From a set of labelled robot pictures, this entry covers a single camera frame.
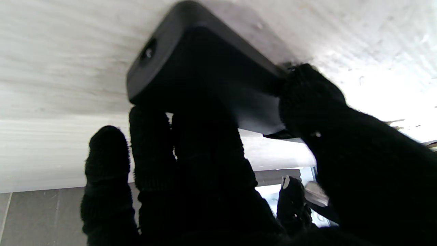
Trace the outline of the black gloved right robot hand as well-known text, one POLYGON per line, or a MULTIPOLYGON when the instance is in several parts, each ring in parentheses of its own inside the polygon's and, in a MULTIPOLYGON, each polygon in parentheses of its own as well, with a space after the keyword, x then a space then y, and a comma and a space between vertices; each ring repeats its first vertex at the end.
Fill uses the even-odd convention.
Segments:
POLYGON ((134 106, 129 114, 139 224, 128 185, 130 155, 108 125, 89 142, 81 202, 88 246, 435 246, 436 153, 349 107, 313 66, 294 67, 282 122, 316 159, 316 180, 338 226, 293 237, 255 189, 237 126, 134 106))

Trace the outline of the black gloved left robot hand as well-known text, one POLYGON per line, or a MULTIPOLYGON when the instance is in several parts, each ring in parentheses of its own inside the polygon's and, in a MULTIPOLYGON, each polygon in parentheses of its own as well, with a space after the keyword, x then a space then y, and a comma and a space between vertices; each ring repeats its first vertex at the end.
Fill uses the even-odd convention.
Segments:
POLYGON ((312 210, 307 205, 301 181, 289 175, 282 177, 277 220, 290 237, 316 227, 312 222, 312 210))

